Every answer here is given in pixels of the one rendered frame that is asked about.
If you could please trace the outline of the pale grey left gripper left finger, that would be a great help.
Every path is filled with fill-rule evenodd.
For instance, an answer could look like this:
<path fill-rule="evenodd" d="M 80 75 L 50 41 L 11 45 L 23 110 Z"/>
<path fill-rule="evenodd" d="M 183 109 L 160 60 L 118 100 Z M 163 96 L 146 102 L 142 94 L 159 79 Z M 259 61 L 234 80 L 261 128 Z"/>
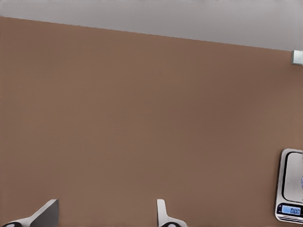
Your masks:
<path fill-rule="evenodd" d="M 59 223 L 59 200 L 51 199 L 27 218 L 13 220 L 1 227 L 57 227 Z"/>

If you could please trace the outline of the silver digital kitchen scale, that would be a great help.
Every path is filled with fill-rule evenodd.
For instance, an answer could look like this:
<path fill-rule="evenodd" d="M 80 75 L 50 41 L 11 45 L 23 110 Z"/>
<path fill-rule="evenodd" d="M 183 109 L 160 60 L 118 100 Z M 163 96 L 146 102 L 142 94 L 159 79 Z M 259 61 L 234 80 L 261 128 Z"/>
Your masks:
<path fill-rule="evenodd" d="M 303 225 L 303 150 L 286 148 L 281 153 L 275 217 Z"/>

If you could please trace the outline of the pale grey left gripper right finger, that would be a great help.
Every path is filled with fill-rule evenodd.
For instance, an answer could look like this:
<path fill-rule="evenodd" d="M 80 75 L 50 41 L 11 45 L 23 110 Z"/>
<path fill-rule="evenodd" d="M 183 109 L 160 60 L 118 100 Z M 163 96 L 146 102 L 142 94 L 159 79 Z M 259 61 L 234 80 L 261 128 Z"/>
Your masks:
<path fill-rule="evenodd" d="M 167 214 L 164 199 L 157 199 L 157 227 L 187 227 L 185 221 Z"/>

